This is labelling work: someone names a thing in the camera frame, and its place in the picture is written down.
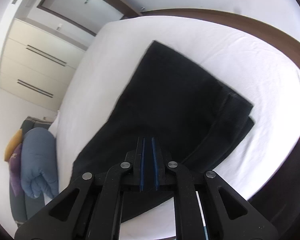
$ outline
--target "white bed sheet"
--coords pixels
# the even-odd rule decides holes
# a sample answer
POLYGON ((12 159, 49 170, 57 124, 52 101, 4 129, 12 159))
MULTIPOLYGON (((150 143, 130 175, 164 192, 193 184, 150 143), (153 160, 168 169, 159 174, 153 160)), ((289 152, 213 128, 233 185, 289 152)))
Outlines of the white bed sheet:
MULTIPOLYGON (((59 188, 106 122, 153 40, 184 54, 253 104, 254 127, 214 170, 245 199, 280 167, 300 136, 300 70, 283 53, 239 30, 196 19, 149 16, 106 24, 80 63, 60 108, 59 188)), ((175 235, 173 200, 121 225, 120 239, 175 235)))

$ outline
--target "black towel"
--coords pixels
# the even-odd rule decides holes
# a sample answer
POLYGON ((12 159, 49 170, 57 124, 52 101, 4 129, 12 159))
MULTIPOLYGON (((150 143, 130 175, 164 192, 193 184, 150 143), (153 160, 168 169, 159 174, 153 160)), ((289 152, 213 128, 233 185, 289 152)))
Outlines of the black towel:
MULTIPOLYGON (((124 161, 142 135, 157 136, 161 148, 190 170, 213 169, 252 128, 251 109, 251 103, 196 63, 154 41, 108 121, 74 161, 71 180, 124 161)), ((125 194, 122 221, 171 196, 125 194)))

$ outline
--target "wooden bed frame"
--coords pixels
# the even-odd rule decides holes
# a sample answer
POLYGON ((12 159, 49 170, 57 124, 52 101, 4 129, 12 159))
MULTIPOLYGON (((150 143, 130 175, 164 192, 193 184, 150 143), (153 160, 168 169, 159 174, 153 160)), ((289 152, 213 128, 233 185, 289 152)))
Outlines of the wooden bed frame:
MULTIPOLYGON (((125 15, 124 18, 149 15, 188 17, 215 22, 244 31, 271 44, 289 57, 300 68, 300 42, 286 33, 258 20, 228 12, 193 8, 162 9, 140 13, 137 10, 132 9, 124 0, 105 1, 117 8, 119 11, 123 12, 125 15)), ((12 239, 1 227, 1 225, 0 238, 12 239)))

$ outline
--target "blue pillow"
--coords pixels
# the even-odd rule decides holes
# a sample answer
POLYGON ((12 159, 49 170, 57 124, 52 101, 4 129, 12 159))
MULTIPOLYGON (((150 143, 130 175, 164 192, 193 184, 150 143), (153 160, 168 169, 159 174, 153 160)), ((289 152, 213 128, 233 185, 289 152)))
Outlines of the blue pillow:
POLYGON ((21 187, 31 198, 40 193, 54 198, 59 194, 56 140, 46 129, 28 131, 21 152, 21 187))

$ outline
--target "wooden headboard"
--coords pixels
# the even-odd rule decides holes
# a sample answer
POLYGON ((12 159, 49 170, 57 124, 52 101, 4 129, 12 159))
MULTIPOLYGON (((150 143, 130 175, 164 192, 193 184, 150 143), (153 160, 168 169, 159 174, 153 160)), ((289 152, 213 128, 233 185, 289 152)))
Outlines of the wooden headboard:
POLYGON ((258 20, 229 12, 193 8, 147 11, 143 15, 168 15, 194 18, 244 31, 280 50, 300 69, 300 42, 283 31, 258 20))

